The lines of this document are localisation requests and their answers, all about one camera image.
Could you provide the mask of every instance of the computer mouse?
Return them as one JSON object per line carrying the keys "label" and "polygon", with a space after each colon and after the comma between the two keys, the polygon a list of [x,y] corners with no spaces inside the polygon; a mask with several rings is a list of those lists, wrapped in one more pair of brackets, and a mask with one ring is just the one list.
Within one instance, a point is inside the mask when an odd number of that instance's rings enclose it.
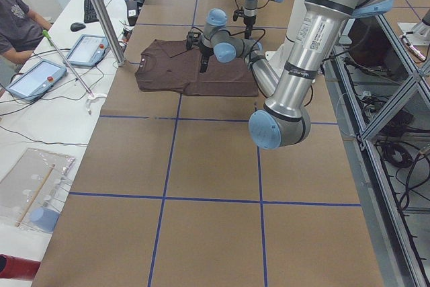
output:
{"label": "computer mouse", "polygon": [[73,24],[70,25],[70,30],[72,32],[77,32],[78,30],[82,30],[85,27],[86,27],[86,25],[83,24],[83,23],[73,23]]}

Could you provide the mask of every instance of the person's arm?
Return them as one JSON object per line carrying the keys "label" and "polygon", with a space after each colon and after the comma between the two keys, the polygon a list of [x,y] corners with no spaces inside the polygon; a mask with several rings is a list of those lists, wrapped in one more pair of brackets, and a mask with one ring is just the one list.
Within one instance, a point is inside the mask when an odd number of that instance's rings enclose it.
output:
{"label": "person's arm", "polygon": [[32,50],[25,50],[22,52],[17,52],[15,48],[11,48],[7,50],[2,55],[15,64],[24,64],[29,57],[33,54]]}
{"label": "person's arm", "polygon": [[34,20],[36,23],[42,26],[45,30],[49,30],[51,28],[51,23],[46,21],[41,15],[36,13],[34,10],[29,9],[27,16]]}

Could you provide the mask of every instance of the gray t-shirt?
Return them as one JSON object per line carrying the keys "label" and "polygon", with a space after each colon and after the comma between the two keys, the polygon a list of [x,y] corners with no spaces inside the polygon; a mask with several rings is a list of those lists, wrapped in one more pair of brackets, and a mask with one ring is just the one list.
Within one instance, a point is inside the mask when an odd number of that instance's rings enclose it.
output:
{"label": "gray t-shirt", "polygon": [[42,27],[27,16],[22,0],[0,0],[0,54],[15,48],[33,50],[42,40]]}

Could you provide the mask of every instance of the red object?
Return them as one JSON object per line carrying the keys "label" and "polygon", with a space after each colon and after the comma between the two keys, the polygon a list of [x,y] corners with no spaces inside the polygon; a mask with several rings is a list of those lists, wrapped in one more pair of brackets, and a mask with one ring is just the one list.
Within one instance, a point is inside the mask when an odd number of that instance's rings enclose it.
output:
{"label": "red object", "polygon": [[39,261],[0,255],[0,278],[33,280],[39,267]]}

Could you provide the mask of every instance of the barcode label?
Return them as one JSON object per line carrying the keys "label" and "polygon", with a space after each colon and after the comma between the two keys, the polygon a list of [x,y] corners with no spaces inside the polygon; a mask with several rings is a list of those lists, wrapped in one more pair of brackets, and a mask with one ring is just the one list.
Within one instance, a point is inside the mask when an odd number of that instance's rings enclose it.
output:
{"label": "barcode label", "polygon": [[307,37],[310,27],[312,25],[312,19],[309,17],[305,17],[303,19],[302,27],[298,31],[298,34],[296,36],[297,42],[303,42],[303,40]]}
{"label": "barcode label", "polygon": [[321,53],[330,38],[332,30],[332,22],[320,22],[316,24],[304,41],[303,47],[307,50],[314,50],[317,53]]}

